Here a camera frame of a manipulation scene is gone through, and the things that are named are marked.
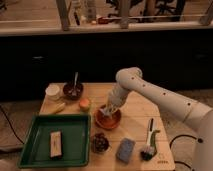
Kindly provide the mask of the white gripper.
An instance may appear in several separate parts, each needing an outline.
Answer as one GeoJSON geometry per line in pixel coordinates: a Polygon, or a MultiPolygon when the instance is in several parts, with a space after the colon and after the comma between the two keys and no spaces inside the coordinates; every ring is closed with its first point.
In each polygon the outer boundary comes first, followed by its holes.
{"type": "Polygon", "coordinates": [[[122,107],[128,97],[129,91],[122,88],[120,85],[115,85],[108,94],[107,108],[109,112],[115,112],[122,107]]]}

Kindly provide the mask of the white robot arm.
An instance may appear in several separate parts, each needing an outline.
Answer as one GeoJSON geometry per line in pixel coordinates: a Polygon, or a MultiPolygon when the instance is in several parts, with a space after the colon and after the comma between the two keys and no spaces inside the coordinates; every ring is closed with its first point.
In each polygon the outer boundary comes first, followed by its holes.
{"type": "Polygon", "coordinates": [[[197,133],[192,171],[213,171],[213,107],[143,80],[138,67],[119,70],[115,79],[107,100],[108,116],[125,104],[130,92],[144,96],[197,133]]]}

